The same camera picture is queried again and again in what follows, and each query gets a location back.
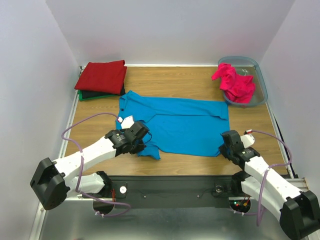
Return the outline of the blue t-shirt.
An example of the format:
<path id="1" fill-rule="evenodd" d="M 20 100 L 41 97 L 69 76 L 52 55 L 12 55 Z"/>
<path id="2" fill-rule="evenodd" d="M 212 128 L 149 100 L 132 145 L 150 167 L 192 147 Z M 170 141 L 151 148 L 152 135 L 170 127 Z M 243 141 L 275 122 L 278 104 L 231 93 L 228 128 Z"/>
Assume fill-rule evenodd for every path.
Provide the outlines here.
<path id="1" fill-rule="evenodd" d="M 128 91 L 119 98 L 118 116 L 132 116 L 149 128 L 145 149 L 137 155 L 159 160 L 160 152 L 217 157 L 222 133 L 229 131 L 228 105 L 223 101 L 148 97 Z"/>

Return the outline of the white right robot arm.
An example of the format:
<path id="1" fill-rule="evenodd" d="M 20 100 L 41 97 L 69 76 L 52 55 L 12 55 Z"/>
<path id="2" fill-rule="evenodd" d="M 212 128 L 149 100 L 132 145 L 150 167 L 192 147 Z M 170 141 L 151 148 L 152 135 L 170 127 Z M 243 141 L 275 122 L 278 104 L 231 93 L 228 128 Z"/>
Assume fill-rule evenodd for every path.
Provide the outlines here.
<path id="1" fill-rule="evenodd" d="M 301 240 L 320 229 L 320 204 L 311 191 L 303 191 L 290 183 L 267 164 L 252 146 L 252 129 L 240 135 L 235 130 L 221 134 L 220 153 L 241 168 L 231 177 L 234 195 L 246 194 L 258 201 L 257 221 L 268 210 L 278 220 L 282 231 L 291 240 Z"/>

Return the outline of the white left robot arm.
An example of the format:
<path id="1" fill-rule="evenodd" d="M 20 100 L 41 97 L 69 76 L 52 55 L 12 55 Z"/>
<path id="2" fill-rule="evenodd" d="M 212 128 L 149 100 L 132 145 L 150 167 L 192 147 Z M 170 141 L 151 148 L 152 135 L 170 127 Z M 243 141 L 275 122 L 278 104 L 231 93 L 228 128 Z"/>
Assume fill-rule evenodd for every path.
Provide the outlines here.
<path id="1" fill-rule="evenodd" d="M 69 156 L 41 160 L 30 181 L 30 187 L 45 210 L 52 210 L 67 198 L 113 193 L 112 180 L 104 171 L 84 175 L 87 169 L 122 154 L 137 154 L 145 148 L 144 137 L 150 130 L 140 121 L 127 117 L 121 129 L 109 131 L 90 146 Z"/>

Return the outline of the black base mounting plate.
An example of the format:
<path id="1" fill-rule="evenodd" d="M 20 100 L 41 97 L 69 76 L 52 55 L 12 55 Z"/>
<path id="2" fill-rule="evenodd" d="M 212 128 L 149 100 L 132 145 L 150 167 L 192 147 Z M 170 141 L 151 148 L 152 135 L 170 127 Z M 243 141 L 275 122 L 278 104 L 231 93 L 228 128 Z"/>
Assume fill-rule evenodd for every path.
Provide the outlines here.
<path id="1" fill-rule="evenodd" d="M 132 209 L 229 208 L 248 195 L 232 190 L 231 175 L 110 175 L 115 200 Z"/>

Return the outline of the pink crumpled t-shirt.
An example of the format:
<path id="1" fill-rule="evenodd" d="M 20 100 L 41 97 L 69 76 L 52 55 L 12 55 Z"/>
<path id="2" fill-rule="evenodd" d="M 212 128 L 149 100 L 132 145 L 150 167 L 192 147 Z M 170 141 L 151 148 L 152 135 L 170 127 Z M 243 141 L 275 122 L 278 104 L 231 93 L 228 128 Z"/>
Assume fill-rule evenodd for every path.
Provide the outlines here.
<path id="1" fill-rule="evenodd" d="M 225 93 L 228 100 L 240 104 L 250 103 L 256 90 L 252 75 L 240 75 L 231 64 L 220 63 L 217 71 L 211 76 L 213 81 L 219 78 L 219 89 Z"/>

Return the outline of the black folded t-shirt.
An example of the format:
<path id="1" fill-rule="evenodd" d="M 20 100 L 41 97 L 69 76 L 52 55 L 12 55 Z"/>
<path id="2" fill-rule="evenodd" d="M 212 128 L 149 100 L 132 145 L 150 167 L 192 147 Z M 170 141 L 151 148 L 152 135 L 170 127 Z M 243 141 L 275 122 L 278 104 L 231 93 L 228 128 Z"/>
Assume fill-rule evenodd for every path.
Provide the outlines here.
<path id="1" fill-rule="evenodd" d="M 119 94 L 108 93 L 108 92 L 88 91 L 88 90 L 79 90 L 78 91 L 80 101 L 85 101 L 85 100 L 90 100 L 90 99 L 98 99 L 98 98 L 123 96 L 125 93 L 126 93 L 126 91 L 125 91 L 124 84 L 122 85 L 122 88 L 121 88 Z"/>

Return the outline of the green folded t-shirt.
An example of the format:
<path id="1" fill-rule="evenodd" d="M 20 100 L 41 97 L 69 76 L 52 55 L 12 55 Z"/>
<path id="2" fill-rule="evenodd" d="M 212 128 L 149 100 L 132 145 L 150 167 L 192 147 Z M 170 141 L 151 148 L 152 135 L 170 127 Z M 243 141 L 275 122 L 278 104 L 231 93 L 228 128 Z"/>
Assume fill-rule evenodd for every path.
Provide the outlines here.
<path id="1" fill-rule="evenodd" d="M 97 91 L 78 90 L 78 100 L 87 101 L 100 98 L 114 97 L 115 94 Z"/>

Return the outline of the red folded t-shirt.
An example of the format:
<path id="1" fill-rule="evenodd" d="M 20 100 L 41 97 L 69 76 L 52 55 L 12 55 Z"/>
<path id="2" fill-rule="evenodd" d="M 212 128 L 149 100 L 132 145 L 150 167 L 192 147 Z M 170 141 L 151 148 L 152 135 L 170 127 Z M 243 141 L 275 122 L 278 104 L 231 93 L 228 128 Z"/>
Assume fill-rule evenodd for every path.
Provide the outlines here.
<path id="1" fill-rule="evenodd" d="M 126 72 L 124 60 L 89 62 L 74 89 L 119 95 L 124 86 Z"/>

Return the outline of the clear plastic bin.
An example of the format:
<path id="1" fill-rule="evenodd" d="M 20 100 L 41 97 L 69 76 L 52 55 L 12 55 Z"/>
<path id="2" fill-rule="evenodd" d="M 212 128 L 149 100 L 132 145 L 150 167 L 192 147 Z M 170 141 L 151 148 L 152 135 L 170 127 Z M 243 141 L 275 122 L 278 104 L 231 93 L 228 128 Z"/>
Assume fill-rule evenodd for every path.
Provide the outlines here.
<path id="1" fill-rule="evenodd" d="M 237 74 L 241 76 L 252 76 L 252 82 L 255 84 L 255 91 L 249 103 L 237 103 L 229 100 L 223 92 L 223 97 L 228 105 L 239 108 L 250 108 L 263 105 L 268 100 L 268 92 L 259 64 L 252 58 L 245 56 L 225 56 L 218 64 L 230 64 L 235 68 Z"/>

